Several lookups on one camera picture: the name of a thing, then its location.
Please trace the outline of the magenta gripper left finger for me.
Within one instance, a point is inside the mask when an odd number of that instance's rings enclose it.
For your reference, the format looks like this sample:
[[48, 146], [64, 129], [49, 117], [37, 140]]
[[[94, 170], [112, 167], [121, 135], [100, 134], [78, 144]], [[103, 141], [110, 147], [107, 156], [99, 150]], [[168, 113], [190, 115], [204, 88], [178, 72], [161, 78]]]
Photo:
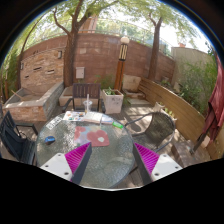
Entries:
[[79, 185], [91, 153], [92, 144], [88, 142], [66, 154], [57, 153], [41, 169]]

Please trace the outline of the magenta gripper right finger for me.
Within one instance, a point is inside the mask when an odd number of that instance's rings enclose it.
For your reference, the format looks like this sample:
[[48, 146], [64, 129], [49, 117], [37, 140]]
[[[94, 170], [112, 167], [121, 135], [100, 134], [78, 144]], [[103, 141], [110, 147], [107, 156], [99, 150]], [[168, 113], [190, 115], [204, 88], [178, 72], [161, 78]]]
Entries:
[[159, 155], [138, 143], [133, 144], [133, 154], [144, 185], [182, 169], [168, 154]]

